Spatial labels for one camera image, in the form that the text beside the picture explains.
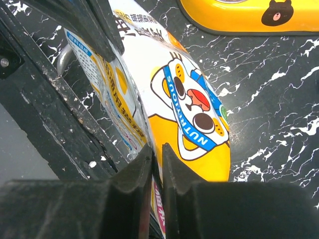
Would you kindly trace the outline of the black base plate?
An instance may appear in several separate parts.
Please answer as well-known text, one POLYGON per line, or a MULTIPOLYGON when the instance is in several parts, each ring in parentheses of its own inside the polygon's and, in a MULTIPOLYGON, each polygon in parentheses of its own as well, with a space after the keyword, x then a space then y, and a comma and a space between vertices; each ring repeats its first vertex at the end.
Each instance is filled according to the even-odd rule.
POLYGON ((105 179, 127 166, 4 3, 0 61, 0 102, 59 179, 105 179))

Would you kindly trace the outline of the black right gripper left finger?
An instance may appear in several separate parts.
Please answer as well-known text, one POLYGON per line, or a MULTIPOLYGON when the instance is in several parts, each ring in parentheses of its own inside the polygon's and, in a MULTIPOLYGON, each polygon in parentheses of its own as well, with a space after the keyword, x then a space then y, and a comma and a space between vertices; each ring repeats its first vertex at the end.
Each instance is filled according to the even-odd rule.
POLYGON ((14 180, 0 189, 3 239, 146 239, 152 155, 105 181, 14 180))

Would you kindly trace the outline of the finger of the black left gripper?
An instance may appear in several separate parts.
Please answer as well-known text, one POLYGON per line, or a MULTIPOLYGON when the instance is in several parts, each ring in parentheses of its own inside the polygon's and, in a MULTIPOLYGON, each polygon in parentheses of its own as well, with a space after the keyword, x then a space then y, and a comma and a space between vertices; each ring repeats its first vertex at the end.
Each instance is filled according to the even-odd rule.
POLYGON ((116 58, 112 43, 91 11, 90 0, 26 0, 24 3, 77 34, 106 61, 116 58))
POLYGON ((91 0, 91 11, 94 13, 106 37, 114 47, 123 54, 125 51, 117 24, 108 0, 91 0))

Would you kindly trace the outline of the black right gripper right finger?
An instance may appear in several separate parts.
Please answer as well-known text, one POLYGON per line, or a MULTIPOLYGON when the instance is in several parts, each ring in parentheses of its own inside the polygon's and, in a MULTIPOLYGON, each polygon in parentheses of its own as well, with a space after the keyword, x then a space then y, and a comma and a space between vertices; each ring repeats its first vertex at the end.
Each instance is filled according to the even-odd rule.
POLYGON ((168 239, 316 239, 319 215, 299 186, 208 182, 162 147, 168 239))

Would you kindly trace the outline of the silver metal scoop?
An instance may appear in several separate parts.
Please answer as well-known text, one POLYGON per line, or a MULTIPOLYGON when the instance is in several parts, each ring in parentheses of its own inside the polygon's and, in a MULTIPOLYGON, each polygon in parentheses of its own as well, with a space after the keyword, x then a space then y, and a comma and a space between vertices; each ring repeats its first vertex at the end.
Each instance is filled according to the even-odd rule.
POLYGON ((62 75, 68 62, 70 61, 71 57, 73 56, 72 47, 67 44, 62 51, 60 52, 57 58, 57 72, 59 75, 62 75))

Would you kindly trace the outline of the pink white pet food bag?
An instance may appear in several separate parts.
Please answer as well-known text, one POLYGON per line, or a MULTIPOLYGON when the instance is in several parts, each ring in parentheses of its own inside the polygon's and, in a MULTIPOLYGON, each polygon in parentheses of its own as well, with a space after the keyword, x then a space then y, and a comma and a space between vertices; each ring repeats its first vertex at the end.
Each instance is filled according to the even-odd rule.
POLYGON ((226 109, 184 47, 133 0, 112 0, 124 53, 104 60, 83 38, 66 39, 97 97, 135 159, 145 144, 156 157, 151 208, 165 236, 162 146, 207 181, 227 181, 230 140, 226 109))

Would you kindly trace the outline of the yellow double pet bowl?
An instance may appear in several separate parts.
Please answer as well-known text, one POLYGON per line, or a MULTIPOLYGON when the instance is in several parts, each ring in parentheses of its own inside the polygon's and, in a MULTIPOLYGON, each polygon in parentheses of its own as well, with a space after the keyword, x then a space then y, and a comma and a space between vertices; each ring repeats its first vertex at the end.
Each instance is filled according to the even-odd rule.
POLYGON ((317 0, 179 0, 184 16, 215 35, 317 35, 317 0))

